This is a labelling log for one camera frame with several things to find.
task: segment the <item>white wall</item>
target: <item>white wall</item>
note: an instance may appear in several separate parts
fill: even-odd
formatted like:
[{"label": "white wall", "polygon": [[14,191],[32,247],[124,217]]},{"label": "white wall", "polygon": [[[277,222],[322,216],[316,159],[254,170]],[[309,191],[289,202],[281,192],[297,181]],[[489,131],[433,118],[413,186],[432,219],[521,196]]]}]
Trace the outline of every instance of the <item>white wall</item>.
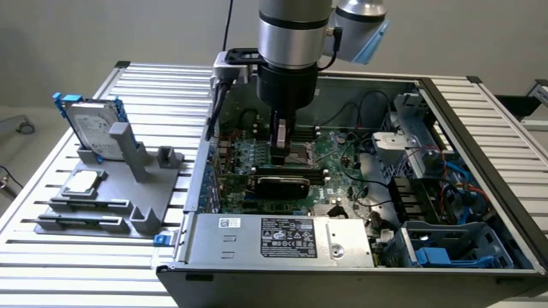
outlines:
[{"label": "white wall", "polygon": [[[390,31],[366,67],[477,75],[520,94],[548,78],[548,1],[385,0]],[[50,106],[90,95],[117,60],[208,65],[228,0],[0,0],[0,105]],[[234,0],[229,46],[256,46],[257,0]]]}]

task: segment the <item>sheet metal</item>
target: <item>sheet metal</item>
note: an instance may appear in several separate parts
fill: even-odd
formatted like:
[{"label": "sheet metal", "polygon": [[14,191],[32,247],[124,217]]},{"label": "sheet metal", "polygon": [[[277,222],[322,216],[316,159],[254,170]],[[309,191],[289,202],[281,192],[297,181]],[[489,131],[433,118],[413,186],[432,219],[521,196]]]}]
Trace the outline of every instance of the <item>sheet metal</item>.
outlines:
[{"label": "sheet metal", "polygon": [[[192,162],[210,104],[210,73],[209,67],[130,64],[126,69],[112,71],[96,94],[96,98],[105,99],[120,96],[137,140],[148,150],[166,145],[185,155],[164,219],[165,231],[176,230],[181,222]],[[528,143],[513,139],[505,143],[506,138],[516,138],[512,126],[496,116],[477,87],[464,77],[436,76],[433,81],[460,110],[473,136],[493,142],[482,148],[497,159],[497,166],[508,166],[501,175],[512,189],[526,195],[528,180],[544,181],[540,187],[548,185],[548,173],[525,169],[541,167]],[[488,116],[474,117],[472,109],[484,110]],[[173,248],[154,248],[146,239],[45,235],[32,231],[32,220],[44,212],[44,202],[56,195],[77,163],[76,148],[77,139],[68,131],[0,219],[0,307],[176,307],[150,270],[157,261],[172,256]],[[514,164],[514,159],[524,161]],[[538,224],[545,226],[542,230],[548,230],[545,198],[542,189],[536,189],[534,198],[524,201]],[[534,300],[548,300],[548,296]],[[544,307],[545,303],[538,303],[528,305]],[[502,302],[493,307],[524,307],[522,304]]]}]

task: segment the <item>black cable on floor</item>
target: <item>black cable on floor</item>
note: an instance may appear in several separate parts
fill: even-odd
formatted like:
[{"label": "black cable on floor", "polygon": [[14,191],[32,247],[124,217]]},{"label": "black cable on floor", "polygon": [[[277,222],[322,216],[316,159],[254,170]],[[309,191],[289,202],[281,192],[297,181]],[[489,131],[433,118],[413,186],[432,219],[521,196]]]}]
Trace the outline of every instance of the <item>black cable on floor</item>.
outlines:
[{"label": "black cable on floor", "polygon": [[16,180],[16,178],[13,178],[13,175],[10,174],[8,168],[5,168],[2,165],[0,165],[0,168],[4,169],[5,173],[8,173],[8,176],[10,177],[10,179],[14,181],[14,183],[17,183],[17,185],[20,186],[20,188],[22,188],[22,185],[20,184],[20,182]]}]

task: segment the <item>motherboard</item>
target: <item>motherboard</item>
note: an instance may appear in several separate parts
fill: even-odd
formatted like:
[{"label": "motherboard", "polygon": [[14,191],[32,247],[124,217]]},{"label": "motherboard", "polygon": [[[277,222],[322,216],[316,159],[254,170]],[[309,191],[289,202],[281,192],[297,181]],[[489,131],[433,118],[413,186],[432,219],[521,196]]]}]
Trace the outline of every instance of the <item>motherboard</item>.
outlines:
[{"label": "motherboard", "polygon": [[[356,203],[366,195],[366,187],[360,182],[358,137],[340,131],[313,136],[317,138],[292,144],[282,166],[269,162],[268,142],[246,131],[234,131],[220,141],[221,212],[341,218],[358,218],[365,214],[366,209]],[[293,179],[296,188],[272,184],[265,190],[260,189],[260,181],[280,178],[285,182]],[[344,210],[329,212],[336,206]]]}]

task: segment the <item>hard drive label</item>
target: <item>hard drive label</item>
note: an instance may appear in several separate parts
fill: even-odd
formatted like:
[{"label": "hard drive label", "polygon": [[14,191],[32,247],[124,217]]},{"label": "hard drive label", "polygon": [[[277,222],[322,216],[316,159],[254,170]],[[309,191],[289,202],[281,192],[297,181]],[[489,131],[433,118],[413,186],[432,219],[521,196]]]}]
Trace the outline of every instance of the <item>hard drive label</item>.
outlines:
[{"label": "hard drive label", "polygon": [[88,148],[105,159],[122,159],[118,143],[109,137],[109,130],[116,119],[106,116],[74,115],[80,138]]},{"label": "hard drive label", "polygon": [[260,254],[266,258],[317,258],[312,219],[261,218]]}]

